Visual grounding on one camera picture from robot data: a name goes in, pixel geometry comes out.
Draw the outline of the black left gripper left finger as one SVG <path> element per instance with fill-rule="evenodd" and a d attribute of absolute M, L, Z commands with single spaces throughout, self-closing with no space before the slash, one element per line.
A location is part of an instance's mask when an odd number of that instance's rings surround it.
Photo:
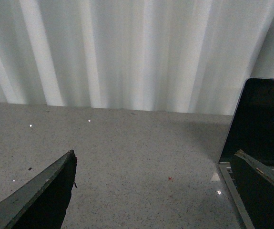
<path fill-rule="evenodd" d="M 61 228 L 75 186 L 77 157 L 68 151 L 0 202 L 0 229 Z"/>

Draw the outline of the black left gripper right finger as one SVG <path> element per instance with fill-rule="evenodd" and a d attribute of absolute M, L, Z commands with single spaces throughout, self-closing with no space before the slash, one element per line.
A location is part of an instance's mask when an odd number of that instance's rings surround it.
<path fill-rule="evenodd" d="M 243 150 L 231 159 L 237 191 L 256 229 L 274 229 L 274 170 Z"/>

